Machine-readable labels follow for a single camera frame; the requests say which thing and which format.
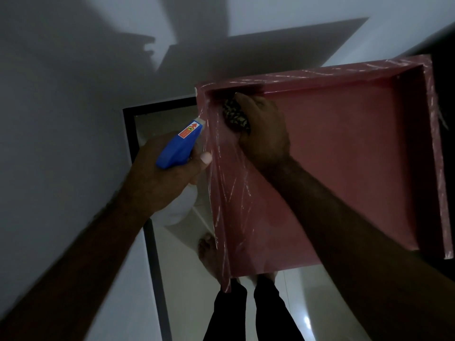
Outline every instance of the fingernail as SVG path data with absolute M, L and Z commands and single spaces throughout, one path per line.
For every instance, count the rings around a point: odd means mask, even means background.
M 209 165 L 212 162 L 212 155 L 208 152 L 202 153 L 200 158 L 205 165 Z

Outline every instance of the hand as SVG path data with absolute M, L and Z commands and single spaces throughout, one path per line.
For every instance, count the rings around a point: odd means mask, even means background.
M 239 144 L 253 165 L 264 173 L 289 158 L 289 135 L 275 102 L 242 93 L 234 97 L 251 126 L 250 134 L 243 132 Z
M 162 170 L 155 165 L 161 151 L 176 133 L 151 139 L 139 150 L 118 199 L 135 213 L 149 218 L 170 204 L 188 183 L 196 184 L 199 173 L 212 161 L 208 152 L 199 155 L 196 146 L 182 166 Z

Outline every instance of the red tray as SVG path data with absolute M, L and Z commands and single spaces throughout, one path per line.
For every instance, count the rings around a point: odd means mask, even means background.
M 281 196 L 225 125 L 234 92 L 273 99 L 291 154 L 349 206 L 410 250 L 453 256 L 438 105 L 429 56 L 198 84 L 223 289 L 229 279 L 320 263 Z

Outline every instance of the forearm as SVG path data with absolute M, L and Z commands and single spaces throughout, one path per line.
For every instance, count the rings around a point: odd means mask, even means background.
M 2 340 L 82 340 L 146 218 L 118 198 L 0 324 Z
M 455 284 L 396 244 L 293 159 L 263 172 L 374 340 L 455 335 Z

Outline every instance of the person's left hand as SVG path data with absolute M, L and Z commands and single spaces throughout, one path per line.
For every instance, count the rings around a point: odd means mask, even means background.
M 196 184 L 199 173 L 211 162 L 212 155 L 193 148 L 190 160 L 182 166 L 162 170 L 155 165 L 161 151 L 176 133 L 151 139 L 139 150 L 118 199 L 145 219 L 170 204 L 188 183 Z

